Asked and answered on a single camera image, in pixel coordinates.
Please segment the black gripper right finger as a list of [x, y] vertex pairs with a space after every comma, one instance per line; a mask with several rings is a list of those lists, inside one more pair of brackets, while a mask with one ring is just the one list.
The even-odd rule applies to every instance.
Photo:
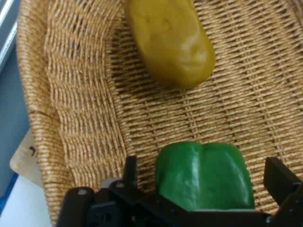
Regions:
[[263, 185], [278, 211], [271, 217], [272, 227], [301, 227], [303, 225], [303, 181], [279, 158], [267, 157]]

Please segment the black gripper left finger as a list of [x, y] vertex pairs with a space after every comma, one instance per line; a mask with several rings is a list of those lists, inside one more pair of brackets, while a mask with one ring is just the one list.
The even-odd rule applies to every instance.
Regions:
[[58, 227], [178, 227], [176, 207], [137, 187], [137, 157], [128, 156], [120, 180], [94, 192], [72, 188], [65, 194]]

